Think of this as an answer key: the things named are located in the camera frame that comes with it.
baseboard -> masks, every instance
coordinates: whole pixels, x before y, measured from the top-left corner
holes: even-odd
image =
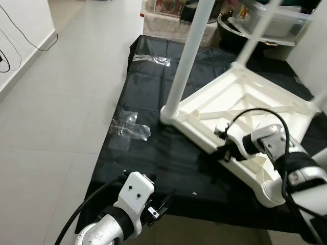
[[[43,41],[39,49],[46,50],[57,38],[56,30],[53,30]],[[7,96],[10,90],[16,85],[19,79],[25,74],[25,72],[33,65],[43,51],[35,49],[35,51],[22,62],[21,67],[16,72],[7,78],[6,82],[0,86],[0,102]]]

electrical cord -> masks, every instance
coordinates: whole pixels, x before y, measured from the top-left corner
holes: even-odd
[[[0,71],[0,72],[1,73],[7,73],[10,70],[10,63],[9,63],[7,57],[5,56],[5,54],[2,52],[2,50],[0,50],[0,52],[2,53],[2,55],[4,56],[4,58],[6,59],[5,62],[8,64],[8,70],[6,70],[6,71]]]
[[[73,223],[73,221],[75,220],[75,218],[77,217],[77,215],[83,210],[83,208],[85,208],[85,206],[94,198],[96,197],[98,194],[100,194],[102,191],[104,191],[105,189],[107,189],[109,186],[113,185],[116,182],[119,182],[121,180],[121,177],[118,177],[117,179],[108,182],[106,184],[104,184],[103,186],[101,186],[100,188],[98,188],[95,192],[93,192],[87,199],[84,200],[84,202],[82,202],[82,204],[75,210],[75,212],[71,215],[71,217],[69,218],[69,220],[67,221],[67,223],[65,224],[65,226],[62,228],[56,242],[55,245],[60,245],[62,239],[64,238],[67,230],[69,229],[69,227],[71,226],[71,224]]]
[[[18,28],[18,26],[13,22],[13,20],[10,18],[9,14],[7,13],[7,11],[0,5],[0,8],[4,11],[4,13],[6,14],[6,16],[9,18],[9,20],[11,21],[11,23],[17,28],[17,30],[19,30],[19,32],[25,37],[26,41],[29,42],[30,45],[34,46],[35,48],[37,48],[40,51],[48,51],[57,41],[58,41],[58,33],[57,33],[57,38],[55,40],[54,43],[52,43],[46,50],[41,50],[39,49],[37,46],[35,46],[33,43],[30,42],[30,40],[25,36],[25,34],[20,30],[20,28]]]
[[[18,70],[18,69],[20,68],[20,65],[21,65],[21,55],[20,55],[20,53],[17,51],[15,45],[13,45],[12,42],[10,41],[10,39],[7,37],[6,33],[4,33],[4,31],[1,30],[1,29],[0,29],[0,31],[4,34],[4,36],[6,37],[6,39],[7,39],[7,40],[10,42],[10,44],[14,47],[14,49],[16,50],[16,53],[17,53],[17,54],[19,55],[19,57],[20,57],[20,61],[19,61],[19,66],[18,66],[18,68],[17,68],[17,69],[12,69],[12,70]]]
[[[282,125],[283,125],[283,127],[284,127],[284,130],[285,130],[285,135],[286,135],[284,160],[285,160],[285,162],[287,162],[287,159],[288,159],[288,157],[289,157],[290,132],[289,132],[289,129],[288,129],[287,124],[286,124],[286,122],[284,121],[284,119],[283,119],[280,115],[278,115],[276,112],[274,112],[274,111],[272,111],[272,110],[269,110],[269,109],[266,109],[266,108],[251,108],[251,109],[245,110],[245,111],[241,112],[240,114],[238,114],[238,115],[237,115],[237,116],[236,116],[236,117],[231,121],[231,123],[230,123],[230,124],[227,126],[227,128],[225,129],[224,134],[227,135],[227,130],[228,130],[228,129],[229,129],[229,128],[230,128],[230,127],[235,123],[235,121],[236,121],[240,116],[242,116],[243,114],[245,114],[245,113],[247,113],[247,112],[249,112],[249,111],[267,111],[267,112],[269,112],[269,113],[275,115],[275,116],[276,116],[276,117],[281,121],[281,123],[282,123]],[[294,200],[293,200],[291,197],[289,197],[289,196],[287,195],[287,192],[286,192],[286,189],[287,189],[287,174],[288,174],[287,171],[285,171],[284,174],[283,174],[283,176],[281,176],[282,181],[283,181],[283,182],[282,182],[282,196],[283,196],[283,198],[285,199],[285,201],[286,201],[288,204],[290,204],[290,205],[292,205],[292,206],[294,206],[294,207],[296,207],[296,208],[298,208],[298,209],[300,209],[300,210],[302,210],[302,211],[304,211],[304,212],[306,212],[306,213],[308,213],[308,214],[314,216],[315,218],[318,218],[318,219],[320,219],[320,220],[323,220],[325,223],[327,223],[327,219],[324,218],[322,215],[320,215],[320,214],[318,214],[318,213],[316,213],[316,212],[313,212],[313,211],[311,211],[311,210],[309,210],[309,209],[307,209],[307,208],[305,208],[305,207],[303,207],[303,206],[301,206],[301,205],[295,203]]]

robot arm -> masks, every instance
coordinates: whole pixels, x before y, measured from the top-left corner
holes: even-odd
[[[285,157],[286,135],[281,125],[270,125],[245,136],[216,134],[226,140],[218,148],[218,158],[246,160],[264,153],[283,179],[283,197],[299,220],[300,234],[309,243],[327,244],[327,173],[290,136]]]
[[[171,195],[154,209],[149,199],[153,191],[154,183],[147,176],[139,172],[129,174],[117,202],[103,211],[100,221],[80,232],[75,245],[114,245],[137,237],[142,225],[153,225],[167,210]]]

clear plastic container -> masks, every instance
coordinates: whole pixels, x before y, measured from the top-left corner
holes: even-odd
[[[231,23],[241,32],[251,35],[255,25],[265,15],[269,5],[254,0],[239,0],[234,9]],[[279,6],[263,38],[268,41],[294,43],[303,27],[312,19],[311,15],[300,13],[299,6]]]

black plastic sheet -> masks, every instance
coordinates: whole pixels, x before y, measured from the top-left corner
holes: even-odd
[[[155,201],[176,190],[169,214],[237,226],[297,232],[297,221],[285,205],[275,208],[262,206],[251,188],[176,129],[159,123],[159,112],[166,103],[183,45],[140,36],[131,47],[129,71],[113,119],[118,119],[121,110],[137,112],[136,123],[149,126],[151,136],[147,141],[131,139],[126,151],[109,148],[111,135],[107,134],[86,196],[127,169],[157,175],[152,197]],[[169,58],[170,66],[150,61],[131,62],[134,54]],[[228,70],[235,58],[235,55],[219,49],[200,48],[183,98]],[[248,67],[305,100],[312,98],[304,85],[297,82],[296,74],[285,61],[251,59]],[[303,146],[311,155],[327,147],[327,120],[324,114],[313,119],[303,139]],[[113,186],[90,203],[80,215],[77,232],[92,223],[102,209],[116,201],[120,187]]]

